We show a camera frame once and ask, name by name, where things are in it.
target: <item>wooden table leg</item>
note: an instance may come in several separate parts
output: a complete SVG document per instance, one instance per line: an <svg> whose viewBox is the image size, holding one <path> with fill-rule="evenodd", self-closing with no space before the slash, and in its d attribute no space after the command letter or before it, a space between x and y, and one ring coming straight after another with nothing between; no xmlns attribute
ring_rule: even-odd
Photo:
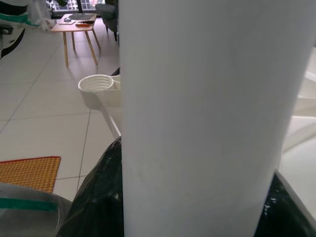
<svg viewBox="0 0 316 237"><path fill-rule="evenodd" d="M66 39L66 32L63 32L64 35L64 49L65 49L65 62L66 62L66 67L68 67L68 52L67 52L67 39Z"/></svg>
<svg viewBox="0 0 316 237"><path fill-rule="evenodd" d="M92 28L92 32L93 32L93 35L94 35L94 37L95 37L95 41L97 41L98 47L101 48L101 46L100 46L100 44L99 44L99 41L98 41L98 38L97 38L97 35L96 35L96 33L95 33L95 31L94 31L93 28Z"/></svg>
<svg viewBox="0 0 316 237"><path fill-rule="evenodd" d="M97 65L98 61L97 61L97 58L95 57L94 50L93 50L93 47L92 47L92 44L91 44L91 40L89 38L89 34L88 34L87 31L85 31L85 36L87 37L87 40L88 40L88 43L89 43L89 46L90 46L90 50L91 50L92 57L94 59L95 65Z"/></svg>
<svg viewBox="0 0 316 237"><path fill-rule="evenodd" d="M76 50L76 47L75 47L75 37L74 37L74 32L71 32L71 38L73 40L73 50L75 51Z"/></svg>

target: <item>white floor tile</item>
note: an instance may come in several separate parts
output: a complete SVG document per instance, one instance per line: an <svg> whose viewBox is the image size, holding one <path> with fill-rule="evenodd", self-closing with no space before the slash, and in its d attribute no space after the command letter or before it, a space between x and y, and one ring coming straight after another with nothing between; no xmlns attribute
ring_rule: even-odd
<svg viewBox="0 0 316 237"><path fill-rule="evenodd" d="M119 57L119 45L115 41L104 40L101 46L102 57Z"/></svg>
<svg viewBox="0 0 316 237"><path fill-rule="evenodd" d="M114 141L113 135L101 113L90 115L80 175L87 175L103 152Z"/></svg>
<svg viewBox="0 0 316 237"><path fill-rule="evenodd" d="M54 194L57 194L69 201L73 201L77 193L79 178L57 179L54 186Z"/></svg>
<svg viewBox="0 0 316 237"><path fill-rule="evenodd" d="M60 156L57 178L79 176L89 114L11 120L0 133L0 160Z"/></svg>
<svg viewBox="0 0 316 237"><path fill-rule="evenodd" d="M81 184L83 183L83 181L84 181L85 177L86 177L86 176L80 176L80 177L79 177L78 190L79 190L79 188L80 188Z"/></svg>
<svg viewBox="0 0 316 237"><path fill-rule="evenodd" d="M34 82L60 43L29 45L0 60L0 83Z"/></svg>
<svg viewBox="0 0 316 237"><path fill-rule="evenodd" d="M119 46L115 41L103 41L98 74L111 75L119 68Z"/></svg>
<svg viewBox="0 0 316 237"><path fill-rule="evenodd" d="M18 47L29 47L30 45L43 44L49 46L52 43L61 43L63 40L62 33L51 31L42 31L40 28L28 28L25 31L23 39Z"/></svg>
<svg viewBox="0 0 316 237"><path fill-rule="evenodd" d="M10 119L31 86L31 83L0 84L0 120Z"/></svg>
<svg viewBox="0 0 316 237"><path fill-rule="evenodd" d="M13 119L88 112L75 81L37 81Z"/></svg>
<svg viewBox="0 0 316 237"><path fill-rule="evenodd" d="M4 128L4 126L6 125L7 121L0 121L0 133L2 131L2 129Z"/></svg>
<svg viewBox="0 0 316 237"><path fill-rule="evenodd" d="M38 81L46 80L76 80L97 73L98 65L95 65L92 57L69 56L69 67L65 65L64 46L61 45L49 63L40 74Z"/></svg>

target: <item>wooden coffee table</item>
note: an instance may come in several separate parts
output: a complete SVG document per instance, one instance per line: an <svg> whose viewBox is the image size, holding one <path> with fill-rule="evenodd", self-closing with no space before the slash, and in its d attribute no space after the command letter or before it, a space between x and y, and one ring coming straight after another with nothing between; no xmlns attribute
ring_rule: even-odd
<svg viewBox="0 0 316 237"><path fill-rule="evenodd" d="M64 19L69 17L70 15L71 14L65 14L61 18L59 23L64 22ZM94 21L95 22L96 17L97 17L97 14L93 14L93 16L88 21ZM85 36L87 37L87 40L88 40L88 43L89 43L89 46L90 46L90 50L91 50L91 54L92 54L92 57L94 59L94 62L95 62L96 65L98 64L98 61L97 61L97 58L95 57L94 50L93 50L93 47L92 47L92 44L91 44L91 40L90 40L90 37L89 37L89 34L88 34L88 31L92 31L93 32L93 35L95 37L95 40L97 41L98 47L101 48L101 46L99 44L99 41L98 41L98 38L97 38L97 35L96 35L96 33L95 33L94 29L93 29L94 23L90 24L90 26L88 26L88 27L77 27L76 23L78 23L80 21L83 21L83 20L76 20L76 22L73 23L72 25L60 25L60 24L57 23L51 29L52 32L62 32L63 33L66 67L68 67L68 65L69 65L69 63L68 63L68 51L67 51L66 32L71 32L71 37L72 37L72 40L73 40L73 50L76 50L74 32L84 31Z"/></svg>

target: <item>green stripe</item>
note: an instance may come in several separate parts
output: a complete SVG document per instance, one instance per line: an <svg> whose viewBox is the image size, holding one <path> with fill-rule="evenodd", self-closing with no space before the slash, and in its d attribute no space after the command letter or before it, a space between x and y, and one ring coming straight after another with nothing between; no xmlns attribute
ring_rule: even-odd
<svg viewBox="0 0 316 237"><path fill-rule="evenodd" d="M30 26L38 26L38 25L32 24L29 21L29 16L27 13L18 15L18 16L5 15L5 14L0 13L0 20L11 21L11 22L16 22L16 23L25 23Z"/></svg>
<svg viewBox="0 0 316 237"><path fill-rule="evenodd" d="M47 201L0 198L0 208L53 212L57 210L57 205Z"/></svg>

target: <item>black object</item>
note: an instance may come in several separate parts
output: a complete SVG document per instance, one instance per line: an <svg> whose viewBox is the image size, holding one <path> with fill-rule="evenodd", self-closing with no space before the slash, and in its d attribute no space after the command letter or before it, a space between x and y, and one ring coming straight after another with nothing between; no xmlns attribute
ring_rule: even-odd
<svg viewBox="0 0 316 237"><path fill-rule="evenodd" d="M0 25L0 35L11 35L13 32L12 26Z"/></svg>
<svg viewBox="0 0 316 237"><path fill-rule="evenodd" d="M68 0L56 0L56 2L58 3L58 5L60 5L60 6L66 6L66 5L67 5L67 1L68 1Z"/></svg>
<svg viewBox="0 0 316 237"><path fill-rule="evenodd" d="M117 76L117 75L119 75L119 68L116 69L116 71L111 76Z"/></svg>
<svg viewBox="0 0 316 237"><path fill-rule="evenodd" d="M121 138L84 179L57 236L124 236Z"/></svg>
<svg viewBox="0 0 316 237"><path fill-rule="evenodd" d="M276 171L254 237L316 237L316 222Z"/></svg>
<svg viewBox="0 0 316 237"><path fill-rule="evenodd" d="M0 13L5 15L21 15L28 9L28 6L16 6L0 1Z"/></svg>
<svg viewBox="0 0 316 237"><path fill-rule="evenodd" d="M25 29L22 31L22 33L20 34L20 36L16 39L16 41L8 48L4 48L2 51L1 51L1 57L0 58L3 58L4 56L6 56L7 54L9 54L10 52L12 52L18 45L19 43L21 42L22 38L23 38L23 35L24 35L24 32L25 32Z"/></svg>

